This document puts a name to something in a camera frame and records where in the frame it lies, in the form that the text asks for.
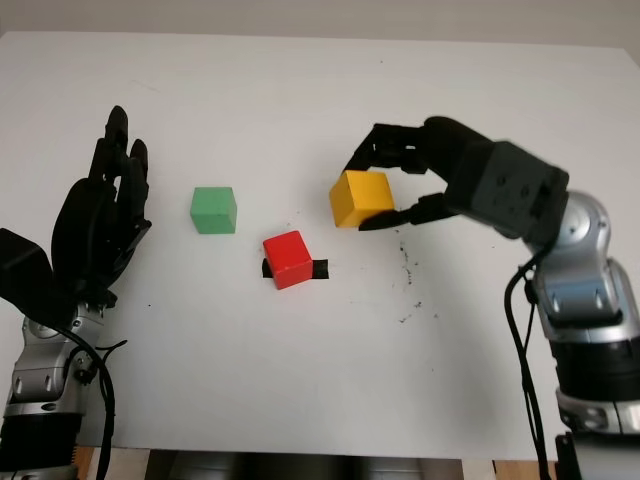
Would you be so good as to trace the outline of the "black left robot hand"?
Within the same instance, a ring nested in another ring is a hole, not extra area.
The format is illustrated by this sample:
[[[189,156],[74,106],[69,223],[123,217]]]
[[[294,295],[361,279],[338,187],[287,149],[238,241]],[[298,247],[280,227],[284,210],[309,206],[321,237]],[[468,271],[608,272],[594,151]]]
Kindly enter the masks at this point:
[[[127,114],[114,106],[89,174],[71,187],[52,235],[54,279],[76,302],[115,306],[110,287],[152,226],[145,218],[148,169],[145,143],[128,143]]]

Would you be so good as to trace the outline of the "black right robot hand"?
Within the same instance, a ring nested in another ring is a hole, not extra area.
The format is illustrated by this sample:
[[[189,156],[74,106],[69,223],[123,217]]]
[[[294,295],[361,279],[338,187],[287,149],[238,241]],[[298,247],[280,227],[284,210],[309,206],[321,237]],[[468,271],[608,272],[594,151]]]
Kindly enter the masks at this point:
[[[372,167],[398,168],[412,175],[434,172],[445,182],[452,181],[466,151],[488,139],[460,122],[442,116],[425,120],[420,127],[376,123],[355,150],[345,168],[367,171]],[[360,231],[420,225],[452,217],[444,195],[422,196],[406,210],[388,210],[363,220]]]

